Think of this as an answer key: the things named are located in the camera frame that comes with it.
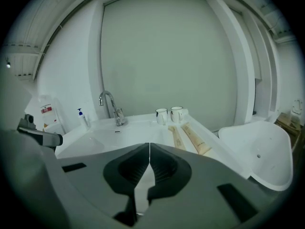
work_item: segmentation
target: bottle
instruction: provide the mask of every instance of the bottle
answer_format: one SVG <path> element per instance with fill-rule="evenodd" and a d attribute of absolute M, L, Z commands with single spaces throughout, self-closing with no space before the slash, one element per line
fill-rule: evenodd
<path fill-rule="evenodd" d="M 85 115 L 82 114 L 81 108 L 78 109 L 78 111 L 79 111 L 78 115 L 79 115 L 79 118 L 81 120 L 81 125 L 84 127 L 85 130 L 88 130 L 89 129 L 89 125 L 88 125 L 88 122 L 86 120 Z"/>

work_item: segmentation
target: faucet handle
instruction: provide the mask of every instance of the faucet handle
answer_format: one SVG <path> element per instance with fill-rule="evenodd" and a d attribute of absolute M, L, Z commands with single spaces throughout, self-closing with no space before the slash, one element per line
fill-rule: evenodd
<path fill-rule="evenodd" d="M 120 121 L 121 124 L 124 124 L 126 122 L 126 118 L 123 114 L 122 108 L 118 108 L 116 113 L 117 113 L 117 119 Z"/>

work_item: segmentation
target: chrome faucet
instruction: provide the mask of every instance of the chrome faucet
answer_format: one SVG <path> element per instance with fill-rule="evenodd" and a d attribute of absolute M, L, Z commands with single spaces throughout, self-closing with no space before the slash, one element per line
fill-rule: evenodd
<path fill-rule="evenodd" d="M 110 92 L 103 91 L 100 94 L 100 98 L 99 98 L 100 106 L 104 106 L 104 98 L 106 97 L 106 95 L 108 95 L 110 97 L 111 104 L 112 104 L 112 107 L 113 107 L 113 113 L 114 113 L 114 118 L 115 118 L 116 125 L 117 126 L 123 125 L 126 122 L 126 118 L 124 117 L 122 109 L 121 108 L 118 108 L 118 109 L 116 108 L 113 95 Z"/>

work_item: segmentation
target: white bathtub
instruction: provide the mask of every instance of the white bathtub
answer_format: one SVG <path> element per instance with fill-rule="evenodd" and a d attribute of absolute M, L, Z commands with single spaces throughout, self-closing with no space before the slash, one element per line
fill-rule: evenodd
<path fill-rule="evenodd" d="M 259 121 L 222 128 L 219 138 L 251 169 L 251 176 L 275 191 L 287 189 L 293 178 L 289 135 L 279 126 Z"/>

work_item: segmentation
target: cup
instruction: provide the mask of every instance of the cup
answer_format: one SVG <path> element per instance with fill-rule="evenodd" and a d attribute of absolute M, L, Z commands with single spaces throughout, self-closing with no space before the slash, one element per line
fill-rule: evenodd
<path fill-rule="evenodd" d="M 157 122 L 160 125 L 166 125 L 167 123 L 167 109 L 157 109 L 156 110 L 156 117 L 157 117 Z"/>
<path fill-rule="evenodd" d="M 172 107 L 171 108 L 171 118 L 175 123 L 181 123 L 183 120 L 183 107 Z"/>

